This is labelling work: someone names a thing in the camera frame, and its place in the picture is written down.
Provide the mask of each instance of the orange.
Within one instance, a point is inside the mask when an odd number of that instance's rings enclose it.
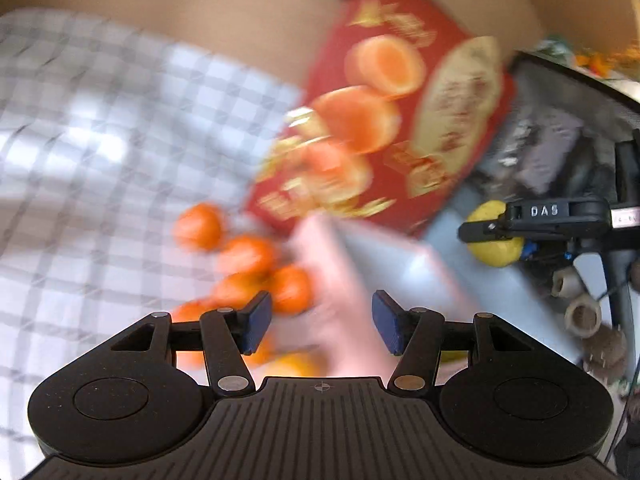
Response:
[[[244,363],[251,368],[257,368],[273,359],[273,343],[269,335],[265,335],[258,345],[258,349],[251,355],[243,355]]]
[[[372,153],[391,143],[400,128],[400,112],[366,86],[349,86],[323,94],[311,107],[329,132],[354,153]]]
[[[263,288],[262,280],[253,274],[238,272],[217,282],[211,289],[210,298],[216,307],[229,306],[240,310]]]
[[[265,376],[272,377],[320,377],[321,367],[311,354],[297,352],[272,361],[265,366]]]
[[[178,370],[204,368],[204,352],[176,352],[175,367]]]
[[[311,278],[305,269],[295,265],[276,270],[269,290],[275,314],[299,314],[313,301]]]
[[[209,203],[199,203],[180,215],[174,226],[178,245],[190,251],[212,251],[220,245],[223,215]]]
[[[218,255],[218,270],[225,274],[267,274],[277,261],[277,250],[267,238],[240,235],[229,240]]]
[[[202,314],[213,310],[215,307],[215,304],[209,298],[187,301],[187,303],[181,304],[171,313],[171,319],[174,323],[198,321]]]
[[[171,319],[174,323],[198,321],[202,314],[214,308],[215,304],[209,298],[187,301],[171,313]],[[202,352],[176,352],[176,366],[181,370],[203,368],[204,354]]]
[[[390,99],[415,92],[426,75],[418,49],[388,34],[354,45],[345,58],[344,70],[349,83],[371,86]]]

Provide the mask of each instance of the red box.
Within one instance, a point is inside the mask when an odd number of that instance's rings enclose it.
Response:
[[[318,209],[415,232],[512,94],[494,38],[470,38],[429,0],[347,0],[248,209],[284,232]]]

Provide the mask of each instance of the checkered tablecloth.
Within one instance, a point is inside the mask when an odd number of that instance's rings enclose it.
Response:
[[[187,206],[232,218],[298,90],[101,18],[0,17],[0,478],[42,455],[34,387],[154,310],[205,295]]]

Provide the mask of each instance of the round knob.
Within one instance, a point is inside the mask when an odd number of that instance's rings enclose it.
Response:
[[[116,420],[144,408],[149,390],[144,384],[124,378],[98,379],[80,388],[74,404],[80,413],[97,420]]]
[[[546,420],[562,413],[569,399],[560,386],[544,379],[525,377],[498,386],[494,401],[509,415],[525,420]]]

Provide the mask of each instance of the black gripper base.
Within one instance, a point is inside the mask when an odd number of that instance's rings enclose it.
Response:
[[[28,480],[598,480],[591,457],[550,467],[495,462],[455,441],[420,399],[377,378],[269,378],[257,393],[220,400],[177,449],[127,466],[45,460]]]

